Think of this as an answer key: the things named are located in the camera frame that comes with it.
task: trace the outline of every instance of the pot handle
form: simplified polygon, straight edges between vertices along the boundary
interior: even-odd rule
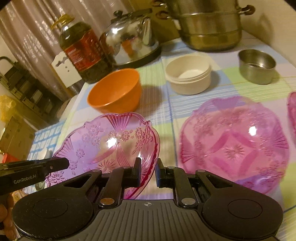
[[[164,3],[162,0],[152,0],[150,4],[152,7],[166,6],[166,3]]]
[[[171,18],[170,14],[165,10],[161,10],[161,11],[157,12],[155,14],[155,16],[161,20],[167,20],[167,19]]]
[[[247,5],[243,7],[240,11],[240,15],[252,15],[256,11],[256,8],[253,5]]]

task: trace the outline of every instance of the orange bowl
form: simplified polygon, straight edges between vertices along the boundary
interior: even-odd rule
[[[102,78],[89,92],[87,103],[102,113],[135,111],[142,87],[135,69],[121,69]]]

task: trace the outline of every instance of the kettle knob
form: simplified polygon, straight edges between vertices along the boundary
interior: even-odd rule
[[[122,14],[123,14],[123,11],[121,10],[117,10],[113,13],[113,15],[117,18],[121,18]]]

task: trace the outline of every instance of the hand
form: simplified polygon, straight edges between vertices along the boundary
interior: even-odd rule
[[[7,209],[4,205],[0,204],[0,222],[3,222],[4,224],[4,233],[6,237],[10,240],[15,240],[16,230],[12,222],[12,216],[11,216],[11,211],[12,211],[14,202],[11,194],[8,195],[6,203],[7,203]]]

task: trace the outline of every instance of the round pink glass bowl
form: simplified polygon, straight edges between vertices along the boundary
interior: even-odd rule
[[[188,173],[205,169],[266,194],[283,178],[288,160],[277,116],[245,97],[206,101],[181,129],[178,165]]]
[[[288,116],[293,128],[294,135],[296,135],[296,92],[292,92],[289,94],[287,106]]]
[[[55,157],[66,157],[69,168],[47,177],[49,185],[61,183],[93,169],[110,173],[117,167],[142,160],[141,186],[128,188],[125,199],[136,198],[149,182],[160,150],[160,140],[151,121],[137,113],[104,114],[72,131]]]

